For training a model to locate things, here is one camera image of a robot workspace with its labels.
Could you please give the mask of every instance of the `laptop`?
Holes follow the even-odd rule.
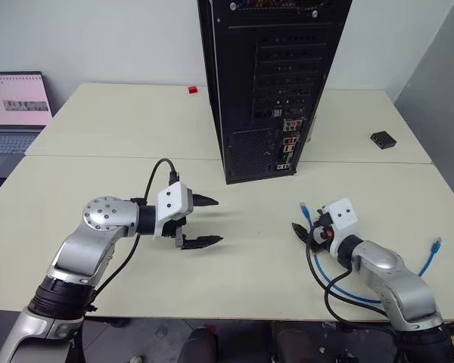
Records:
[[[7,178],[52,121],[40,72],[0,73],[0,178]]]

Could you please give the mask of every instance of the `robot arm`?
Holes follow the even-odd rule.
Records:
[[[376,292],[408,362],[454,362],[454,347],[429,286],[397,253],[354,234],[358,219],[347,198],[318,212],[310,248],[327,250]]]
[[[35,296],[20,313],[0,351],[0,363],[37,361],[37,356],[49,362],[65,361],[84,314],[95,309],[91,305],[95,287],[113,258],[115,243],[121,237],[153,234],[174,237],[182,249],[209,246],[222,238],[186,240],[182,226],[195,205],[216,204],[192,194],[180,181],[158,194],[156,206],[142,198],[91,200],[79,227],[62,243]]]

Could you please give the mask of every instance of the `pc case rear panel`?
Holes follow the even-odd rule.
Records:
[[[199,0],[227,183],[295,173],[350,3]]]

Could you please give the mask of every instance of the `laptop keyboard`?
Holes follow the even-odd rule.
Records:
[[[37,134],[0,134],[0,154],[23,154],[30,144],[32,144],[36,136]]]

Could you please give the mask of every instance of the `black pc case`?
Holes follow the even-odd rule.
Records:
[[[293,175],[351,0],[198,0],[227,184]]]

